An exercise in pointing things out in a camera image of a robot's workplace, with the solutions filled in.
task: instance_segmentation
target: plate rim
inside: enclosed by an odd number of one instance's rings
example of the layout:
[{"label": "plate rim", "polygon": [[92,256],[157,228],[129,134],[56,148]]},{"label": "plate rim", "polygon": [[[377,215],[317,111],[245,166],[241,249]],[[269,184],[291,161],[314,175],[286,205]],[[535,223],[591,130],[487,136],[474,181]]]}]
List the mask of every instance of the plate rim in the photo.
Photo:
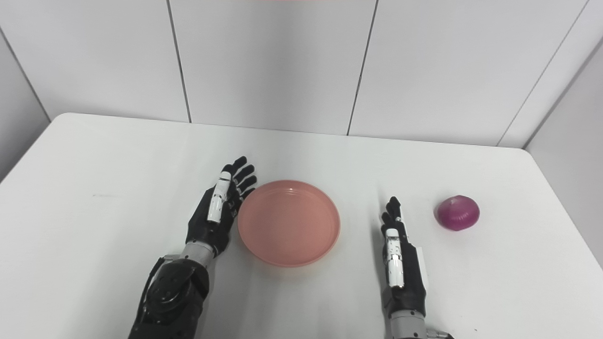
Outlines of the plate rim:
[{"label": "plate rim", "polygon": [[[336,215],[336,232],[335,232],[335,236],[333,237],[333,241],[331,242],[329,248],[327,250],[325,250],[324,253],[322,253],[320,256],[316,257],[315,259],[313,259],[311,261],[308,261],[308,262],[304,262],[302,264],[280,264],[280,263],[277,263],[277,262],[272,262],[272,261],[266,260],[264,258],[261,258],[254,251],[252,251],[251,248],[249,248],[249,245],[245,242],[244,236],[241,234],[241,225],[240,225],[240,220],[241,219],[240,219],[240,217],[241,217],[241,214],[243,214],[243,211],[244,211],[245,201],[247,201],[247,199],[249,199],[256,192],[258,192],[258,189],[260,189],[261,187],[264,187],[264,186],[270,185],[270,184],[274,184],[274,183],[280,183],[280,182],[301,183],[302,185],[307,185],[307,186],[310,186],[311,188],[316,189],[319,193],[321,193],[323,196],[325,196],[327,198],[327,201],[333,206],[333,209],[335,210],[335,215]],[[320,189],[320,188],[318,188],[318,187],[316,187],[316,186],[314,186],[314,185],[312,185],[310,183],[303,182],[301,180],[292,180],[292,179],[273,180],[271,182],[267,182],[267,183],[264,183],[261,186],[258,186],[257,189],[255,189],[253,192],[251,192],[251,194],[241,204],[241,208],[239,209],[238,217],[239,218],[237,220],[237,231],[239,232],[239,236],[241,237],[241,241],[243,242],[243,244],[245,245],[245,247],[256,258],[260,259],[263,262],[266,262],[267,264],[278,266],[278,267],[301,267],[301,266],[310,265],[310,264],[313,264],[314,262],[319,261],[324,256],[326,256],[329,252],[331,252],[331,250],[333,249],[333,247],[337,243],[337,240],[339,239],[339,234],[341,233],[341,216],[339,215],[339,210],[337,209],[337,205],[333,202],[333,200],[331,199],[331,197],[329,197],[322,189]]]}]

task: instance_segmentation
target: red onion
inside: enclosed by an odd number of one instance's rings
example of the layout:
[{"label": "red onion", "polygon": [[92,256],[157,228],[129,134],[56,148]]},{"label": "red onion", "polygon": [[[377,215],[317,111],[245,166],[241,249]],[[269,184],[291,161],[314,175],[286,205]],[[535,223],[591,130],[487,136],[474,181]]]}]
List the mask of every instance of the red onion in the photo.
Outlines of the red onion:
[{"label": "red onion", "polygon": [[464,195],[448,198],[438,206],[438,222],[451,230],[464,230],[479,219],[479,207],[473,199]]}]

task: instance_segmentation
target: robotic hand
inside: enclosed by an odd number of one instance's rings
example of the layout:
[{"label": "robotic hand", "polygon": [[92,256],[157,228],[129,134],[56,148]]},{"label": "robotic hand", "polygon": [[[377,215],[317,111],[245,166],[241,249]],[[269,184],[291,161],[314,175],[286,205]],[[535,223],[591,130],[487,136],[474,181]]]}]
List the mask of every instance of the robotic hand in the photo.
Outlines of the robotic hand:
[{"label": "robotic hand", "polygon": [[383,304],[390,318],[393,339],[453,339],[445,332],[425,326],[426,291],[417,249],[408,242],[400,202],[391,197],[383,213],[381,233],[385,237],[383,257],[387,284]]},{"label": "robotic hand", "polygon": [[226,249],[239,208],[257,182],[253,165],[246,163],[240,157],[224,166],[189,221],[182,253],[159,258],[151,270],[129,339],[194,337],[209,292],[207,266]]}]

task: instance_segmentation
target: white table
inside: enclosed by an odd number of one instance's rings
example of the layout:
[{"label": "white table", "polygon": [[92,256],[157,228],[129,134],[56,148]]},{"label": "white table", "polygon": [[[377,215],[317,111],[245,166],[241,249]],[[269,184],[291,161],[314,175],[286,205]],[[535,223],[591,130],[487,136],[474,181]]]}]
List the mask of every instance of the white table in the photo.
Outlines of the white table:
[{"label": "white table", "polygon": [[[383,339],[391,195],[425,253],[429,326],[457,339],[603,333],[603,271],[522,150],[65,114],[0,184],[0,337],[126,338],[155,260],[182,249],[201,193],[243,154],[260,184],[322,189],[341,234],[320,261],[276,268],[234,227],[203,339]],[[455,194],[482,211],[462,232],[433,217]]]}]

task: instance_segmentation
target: pink plate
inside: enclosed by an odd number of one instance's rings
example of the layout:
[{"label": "pink plate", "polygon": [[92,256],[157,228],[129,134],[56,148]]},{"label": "pink plate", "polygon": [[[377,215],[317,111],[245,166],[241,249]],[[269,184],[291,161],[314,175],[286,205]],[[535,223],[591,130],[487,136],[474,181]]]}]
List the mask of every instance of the pink plate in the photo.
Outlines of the pink plate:
[{"label": "pink plate", "polygon": [[318,188],[295,180],[267,183],[241,206],[239,233],[261,260],[282,267],[311,264],[335,245],[339,213]]}]

